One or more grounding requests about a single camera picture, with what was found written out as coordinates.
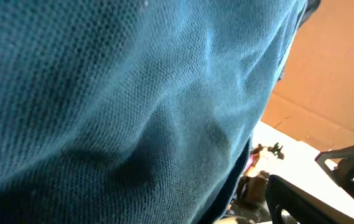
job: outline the brown cardboard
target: brown cardboard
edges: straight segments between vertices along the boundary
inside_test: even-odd
[[[262,121],[320,151],[354,144],[354,1],[323,0],[299,29]]]

